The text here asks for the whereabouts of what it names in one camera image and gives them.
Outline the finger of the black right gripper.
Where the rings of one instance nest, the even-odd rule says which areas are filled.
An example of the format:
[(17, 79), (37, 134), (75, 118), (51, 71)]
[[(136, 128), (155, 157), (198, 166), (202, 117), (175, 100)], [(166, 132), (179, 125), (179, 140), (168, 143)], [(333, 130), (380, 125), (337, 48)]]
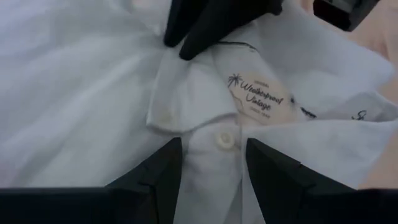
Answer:
[(191, 60), (264, 14), (278, 16), (283, 0), (210, 0), (190, 28), (179, 56)]
[(164, 44), (175, 47), (188, 34), (209, 0), (172, 0)]

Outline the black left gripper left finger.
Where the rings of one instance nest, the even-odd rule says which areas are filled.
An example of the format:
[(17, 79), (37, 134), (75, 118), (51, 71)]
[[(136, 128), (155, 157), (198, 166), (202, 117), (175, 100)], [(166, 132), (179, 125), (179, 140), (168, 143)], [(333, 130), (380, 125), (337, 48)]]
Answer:
[(182, 176), (182, 140), (173, 138), (114, 180), (114, 224), (173, 224)]

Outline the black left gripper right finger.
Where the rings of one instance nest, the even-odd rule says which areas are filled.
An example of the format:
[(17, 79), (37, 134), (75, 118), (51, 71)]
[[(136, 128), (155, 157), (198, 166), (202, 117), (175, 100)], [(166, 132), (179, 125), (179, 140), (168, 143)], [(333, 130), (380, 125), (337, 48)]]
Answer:
[(266, 224), (342, 224), (358, 192), (250, 138), (246, 164)]

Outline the white button shirt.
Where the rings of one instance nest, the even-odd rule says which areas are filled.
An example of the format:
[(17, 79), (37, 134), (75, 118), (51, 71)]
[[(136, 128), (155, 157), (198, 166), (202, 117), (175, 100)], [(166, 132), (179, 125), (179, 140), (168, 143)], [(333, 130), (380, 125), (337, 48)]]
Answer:
[(293, 0), (191, 61), (170, 0), (0, 0), (0, 187), (100, 186), (174, 136), (174, 224), (265, 224), (249, 138), (357, 187), (398, 128), (383, 57)]

